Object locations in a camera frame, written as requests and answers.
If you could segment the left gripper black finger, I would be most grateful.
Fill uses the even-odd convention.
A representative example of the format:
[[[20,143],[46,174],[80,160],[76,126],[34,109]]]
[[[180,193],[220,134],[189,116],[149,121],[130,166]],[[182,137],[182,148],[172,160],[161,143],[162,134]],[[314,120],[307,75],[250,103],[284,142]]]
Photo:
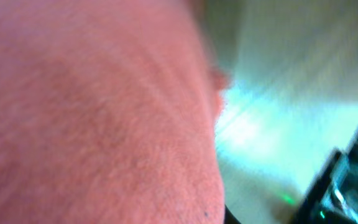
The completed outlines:
[[[241,224],[241,222],[231,213],[227,206],[225,206],[224,224]]]

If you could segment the orange McKinney Boyd soccer t-shirt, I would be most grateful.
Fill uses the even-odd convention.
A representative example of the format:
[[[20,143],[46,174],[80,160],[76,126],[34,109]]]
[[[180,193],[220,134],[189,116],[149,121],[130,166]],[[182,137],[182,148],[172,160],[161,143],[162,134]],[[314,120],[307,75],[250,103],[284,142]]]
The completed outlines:
[[[0,1],[0,223],[222,223],[202,1]]]

